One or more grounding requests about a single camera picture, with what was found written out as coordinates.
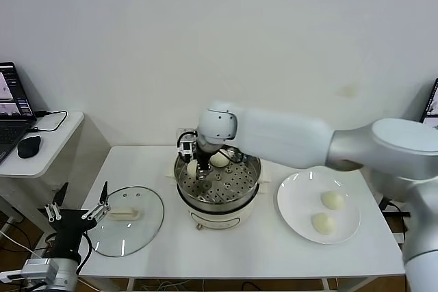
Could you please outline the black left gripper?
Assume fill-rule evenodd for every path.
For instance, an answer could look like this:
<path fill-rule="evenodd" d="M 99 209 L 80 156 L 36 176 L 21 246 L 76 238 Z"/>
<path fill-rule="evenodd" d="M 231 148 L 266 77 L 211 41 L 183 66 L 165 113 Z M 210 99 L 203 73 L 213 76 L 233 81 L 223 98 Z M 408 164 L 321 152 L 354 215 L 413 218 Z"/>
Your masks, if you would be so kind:
<path fill-rule="evenodd" d="M 61 210 L 68 182 L 65 182 L 58 190 L 51 203 L 47 203 L 44 209 L 50 226 L 55 230 L 55 241 L 50 255 L 78 255 L 79 246 L 83 234 L 92 230 L 110 210 L 108 202 L 108 182 L 105 181 L 97 205 L 89 210 Z"/>

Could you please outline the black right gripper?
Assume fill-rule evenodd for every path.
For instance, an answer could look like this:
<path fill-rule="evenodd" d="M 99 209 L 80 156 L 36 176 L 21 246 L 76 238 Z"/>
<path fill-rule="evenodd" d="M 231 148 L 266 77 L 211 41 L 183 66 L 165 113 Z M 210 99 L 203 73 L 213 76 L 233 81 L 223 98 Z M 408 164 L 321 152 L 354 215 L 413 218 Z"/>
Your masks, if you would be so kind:
<path fill-rule="evenodd" d="M 209 160 L 213 155 L 215 155 L 214 151 L 205 151 L 200 146 L 196 147 L 196 160 L 198 162 L 195 171 L 196 180 L 201 181 L 204 179 L 208 182 L 212 182 L 214 180 L 214 168 L 209 166 Z"/>

